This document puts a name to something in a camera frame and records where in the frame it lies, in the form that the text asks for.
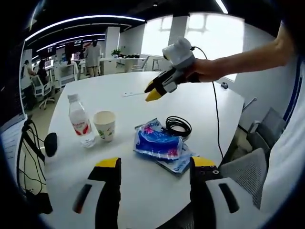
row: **paper cup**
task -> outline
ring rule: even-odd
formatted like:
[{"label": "paper cup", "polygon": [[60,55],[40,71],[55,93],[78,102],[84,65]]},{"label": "paper cup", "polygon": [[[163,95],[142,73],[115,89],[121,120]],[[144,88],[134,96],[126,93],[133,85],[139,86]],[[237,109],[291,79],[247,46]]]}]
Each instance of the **paper cup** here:
[{"label": "paper cup", "polygon": [[107,142],[113,140],[115,115],[111,111],[100,111],[93,117],[93,123],[99,133],[99,136]]}]

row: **bottle cap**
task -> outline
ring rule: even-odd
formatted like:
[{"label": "bottle cap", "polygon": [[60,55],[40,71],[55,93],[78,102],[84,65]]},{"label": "bottle cap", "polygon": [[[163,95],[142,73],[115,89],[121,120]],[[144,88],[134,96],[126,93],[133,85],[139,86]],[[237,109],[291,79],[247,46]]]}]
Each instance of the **bottle cap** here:
[{"label": "bottle cap", "polygon": [[69,94],[68,95],[69,103],[73,103],[79,100],[78,94]]}]

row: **hand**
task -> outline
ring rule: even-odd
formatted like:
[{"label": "hand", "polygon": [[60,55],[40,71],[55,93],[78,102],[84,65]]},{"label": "hand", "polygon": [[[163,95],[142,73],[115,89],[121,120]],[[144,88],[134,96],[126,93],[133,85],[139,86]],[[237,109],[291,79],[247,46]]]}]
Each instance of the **hand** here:
[{"label": "hand", "polygon": [[221,68],[217,67],[214,61],[201,59],[196,59],[195,63],[186,70],[186,80],[193,73],[199,74],[201,82],[213,82],[224,76]]}]

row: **ceiling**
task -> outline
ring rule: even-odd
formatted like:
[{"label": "ceiling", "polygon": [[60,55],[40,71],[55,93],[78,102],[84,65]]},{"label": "ceiling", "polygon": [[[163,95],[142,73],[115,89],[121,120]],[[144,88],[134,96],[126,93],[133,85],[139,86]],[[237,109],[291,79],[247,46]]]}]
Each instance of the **ceiling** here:
[{"label": "ceiling", "polygon": [[[245,22],[274,36],[277,34],[279,17],[266,3],[267,0],[222,0],[222,2],[230,15],[244,18]],[[26,36],[53,23],[80,16],[122,15],[150,20],[169,14],[181,16],[196,11],[222,12],[215,0],[86,0],[82,2],[43,0],[36,7],[34,19],[37,21],[33,24],[32,30],[26,32]],[[120,26],[121,31],[124,31],[143,23],[145,22],[118,18],[71,21],[40,33],[30,39],[26,45],[28,48],[37,50],[67,38],[105,33],[108,26]]]}]

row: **white round table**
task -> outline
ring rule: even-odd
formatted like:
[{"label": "white round table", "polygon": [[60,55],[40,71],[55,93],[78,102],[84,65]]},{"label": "white round table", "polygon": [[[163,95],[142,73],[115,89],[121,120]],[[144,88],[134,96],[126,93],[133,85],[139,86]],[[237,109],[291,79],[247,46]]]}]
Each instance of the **white round table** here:
[{"label": "white round table", "polygon": [[[53,212],[47,221],[54,228],[83,228],[81,214],[72,211],[67,198],[76,184],[84,182],[94,165],[102,159],[122,159],[121,201],[118,214],[120,229],[154,229],[170,220],[190,202],[189,171],[176,177],[153,161],[139,158],[133,152],[134,127],[158,118],[176,115],[186,119],[193,131],[186,141],[189,148],[218,166],[222,160],[217,145],[217,118],[211,83],[185,83],[163,98],[146,102],[147,95],[124,97],[125,93],[141,93],[156,77],[156,72],[122,73],[100,76],[69,83],[64,88],[49,127],[58,136],[55,156],[45,160],[47,190]],[[219,119],[220,145],[226,153],[235,134],[244,99],[230,89],[215,83]],[[97,137],[93,148],[80,146],[69,121],[68,94],[78,93],[90,120],[97,111],[116,114],[116,132],[111,143]],[[94,228],[94,220],[86,223]]]}]

